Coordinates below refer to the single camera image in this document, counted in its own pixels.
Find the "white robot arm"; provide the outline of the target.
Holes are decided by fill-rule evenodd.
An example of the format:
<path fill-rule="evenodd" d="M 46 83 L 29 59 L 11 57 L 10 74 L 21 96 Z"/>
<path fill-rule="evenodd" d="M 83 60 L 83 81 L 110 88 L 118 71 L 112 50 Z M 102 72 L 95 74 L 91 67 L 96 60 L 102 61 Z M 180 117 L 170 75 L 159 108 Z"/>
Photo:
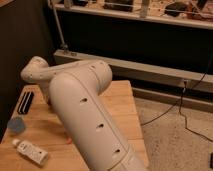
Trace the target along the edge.
<path fill-rule="evenodd" d="M 90 171 L 148 171 L 100 99 L 112 81 L 106 62 L 51 66 L 34 56 L 21 78 L 39 86 Z"/>

